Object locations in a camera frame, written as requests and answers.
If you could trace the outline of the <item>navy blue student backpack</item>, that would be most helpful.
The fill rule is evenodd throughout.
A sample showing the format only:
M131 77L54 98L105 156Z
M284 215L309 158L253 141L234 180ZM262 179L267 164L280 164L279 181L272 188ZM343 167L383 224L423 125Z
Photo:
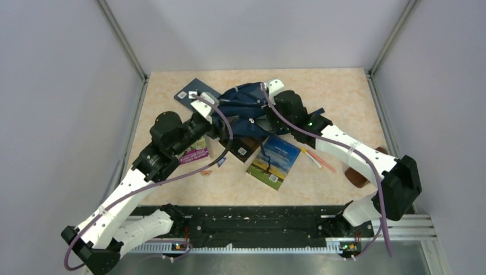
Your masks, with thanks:
M298 142L315 146L315 139L297 130L280 132L273 130L267 119L267 101L261 89L263 82L246 83L227 90L218 97L218 108L227 119L231 121L233 136L235 138L255 138L264 140L271 135L286 135L290 133ZM333 125L332 121L322 114L320 108L309 113L309 121L306 125L298 127L315 135L321 135L321 131Z

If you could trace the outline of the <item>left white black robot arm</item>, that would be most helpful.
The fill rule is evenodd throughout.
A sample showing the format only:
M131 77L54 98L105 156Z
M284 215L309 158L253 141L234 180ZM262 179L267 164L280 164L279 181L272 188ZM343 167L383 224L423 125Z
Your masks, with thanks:
M196 111L186 121L176 112L161 113L150 128L150 142L119 185L87 219L61 232L68 245L65 269L86 267L92 274L107 274L128 252L150 239L180 235L184 222L166 210L155 210L129 224L125 221L154 188L195 174L171 177L180 165L179 155L209 133L213 124L211 113Z

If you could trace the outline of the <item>purple treehouse children's book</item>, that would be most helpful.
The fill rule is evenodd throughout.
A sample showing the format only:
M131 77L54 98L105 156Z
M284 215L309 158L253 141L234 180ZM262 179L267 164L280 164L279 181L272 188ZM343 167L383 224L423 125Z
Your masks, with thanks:
M206 159L210 159L210 150L205 136L198 139L178 155L178 160L181 165Z

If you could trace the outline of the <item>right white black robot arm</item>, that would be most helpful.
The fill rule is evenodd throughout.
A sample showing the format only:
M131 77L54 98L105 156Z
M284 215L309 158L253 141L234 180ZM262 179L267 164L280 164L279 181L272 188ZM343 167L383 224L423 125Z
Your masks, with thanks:
M294 91L264 91L264 96L273 127L339 159L377 188L375 194L345 206L336 220L341 235L351 236L359 225L373 219L380 219L383 224L399 221L422 192L417 162L412 157L384 154L354 139L323 115L308 113Z

